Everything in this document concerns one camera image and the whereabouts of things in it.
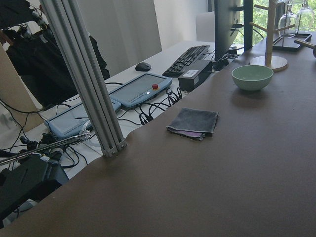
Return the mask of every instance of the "red emergency stop button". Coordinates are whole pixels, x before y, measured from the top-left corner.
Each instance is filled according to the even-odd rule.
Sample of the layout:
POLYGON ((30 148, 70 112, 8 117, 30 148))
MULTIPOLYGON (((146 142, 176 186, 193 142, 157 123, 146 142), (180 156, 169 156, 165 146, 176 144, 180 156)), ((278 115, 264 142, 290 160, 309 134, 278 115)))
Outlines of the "red emergency stop button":
POLYGON ((152 87, 153 87, 153 90, 158 90, 159 89, 158 84, 153 84, 152 87))

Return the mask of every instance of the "keyboard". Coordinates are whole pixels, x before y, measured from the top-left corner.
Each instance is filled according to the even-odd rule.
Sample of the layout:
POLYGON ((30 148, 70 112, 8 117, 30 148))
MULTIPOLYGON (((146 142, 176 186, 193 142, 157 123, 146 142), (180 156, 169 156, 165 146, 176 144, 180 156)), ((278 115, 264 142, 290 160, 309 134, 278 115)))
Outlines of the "keyboard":
POLYGON ((207 52, 209 45, 201 45, 189 48, 184 52, 162 75, 170 78, 179 77, 185 68, 194 63, 207 52))

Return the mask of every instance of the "wooden mug tree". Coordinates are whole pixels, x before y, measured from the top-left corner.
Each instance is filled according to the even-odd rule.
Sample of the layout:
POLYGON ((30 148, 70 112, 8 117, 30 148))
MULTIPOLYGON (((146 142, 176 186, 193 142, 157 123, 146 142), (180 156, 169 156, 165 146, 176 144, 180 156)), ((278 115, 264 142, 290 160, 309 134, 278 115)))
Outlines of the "wooden mug tree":
POLYGON ((259 28, 267 33, 266 39, 266 53, 265 56, 256 57, 250 60, 251 65, 263 65, 271 68, 274 72, 282 71, 288 67, 287 60, 282 57, 272 56, 272 48, 273 48, 273 37, 275 33, 279 31, 284 31, 286 29, 292 28, 295 25, 285 26, 279 29, 275 29, 275 19, 276 19, 276 7, 277 3, 281 2, 279 0, 269 0, 269 6, 260 6, 254 5, 254 7, 259 9, 264 9, 268 11, 268 25, 267 28, 263 28, 253 22, 250 24, 254 27, 259 28))

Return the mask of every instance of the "wine glass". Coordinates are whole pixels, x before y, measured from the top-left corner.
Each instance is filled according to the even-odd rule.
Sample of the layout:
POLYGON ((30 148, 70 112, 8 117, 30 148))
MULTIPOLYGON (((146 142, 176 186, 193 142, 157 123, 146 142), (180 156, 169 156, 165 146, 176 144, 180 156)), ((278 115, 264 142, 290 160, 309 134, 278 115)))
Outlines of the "wine glass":
POLYGON ((290 25, 295 25, 294 27, 282 30, 279 32, 279 36, 281 38, 290 38, 294 37, 296 33, 296 29, 298 26, 298 18, 297 15, 292 12, 292 4, 293 1, 288 1, 286 3, 286 13, 281 16, 278 26, 279 28, 283 28, 290 25))
POLYGON ((315 14, 314 11, 308 5, 308 1, 304 0, 301 9, 297 13, 298 19, 298 33, 306 33, 313 27, 315 14))

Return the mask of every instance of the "tablet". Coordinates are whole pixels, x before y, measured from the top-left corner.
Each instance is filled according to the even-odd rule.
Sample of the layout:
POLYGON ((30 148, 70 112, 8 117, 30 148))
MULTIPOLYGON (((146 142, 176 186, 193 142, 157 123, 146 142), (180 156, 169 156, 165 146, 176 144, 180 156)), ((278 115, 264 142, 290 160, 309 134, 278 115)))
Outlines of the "tablet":
MULTIPOLYGON (((113 109, 117 112, 120 109, 120 103, 114 100, 111 100, 111 102, 113 109)), ((44 124, 55 136, 57 136, 58 140, 62 140, 78 135, 87 121, 89 121, 89 118, 85 108, 82 103, 79 103, 46 120, 44 124)), ((87 129, 92 129, 92 125, 90 123, 87 126, 87 129)))
POLYGON ((171 78, 145 73, 110 92, 110 98, 126 109, 134 108, 159 94, 171 83, 171 78))

